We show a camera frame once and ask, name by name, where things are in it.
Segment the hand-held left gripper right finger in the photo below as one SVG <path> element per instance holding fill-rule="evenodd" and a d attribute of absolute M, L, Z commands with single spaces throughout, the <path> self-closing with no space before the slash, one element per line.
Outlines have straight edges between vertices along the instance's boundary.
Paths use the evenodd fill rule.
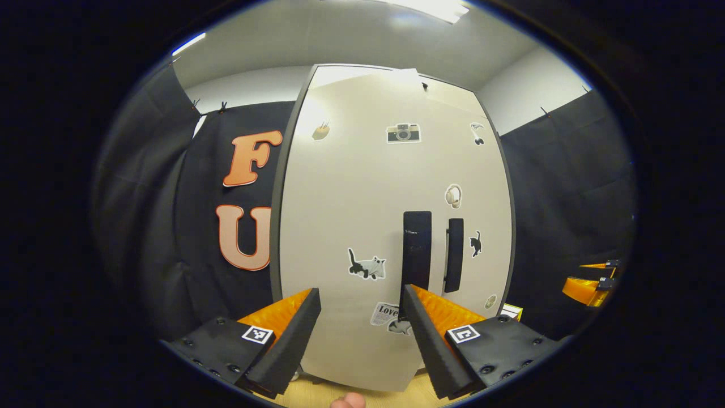
<path fill-rule="evenodd" d="M 515 318 L 484 318 L 413 284 L 404 287 L 403 310 L 441 400 L 503 388 L 562 348 Z"/>

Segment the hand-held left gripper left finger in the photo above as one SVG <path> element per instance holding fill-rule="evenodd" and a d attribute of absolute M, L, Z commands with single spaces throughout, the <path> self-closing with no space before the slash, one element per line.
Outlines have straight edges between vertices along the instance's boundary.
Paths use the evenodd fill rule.
<path fill-rule="evenodd" d="M 319 290 L 309 288 L 238 320 L 212 318 L 160 343 L 210 377 L 273 400 L 297 372 L 320 312 Z"/>

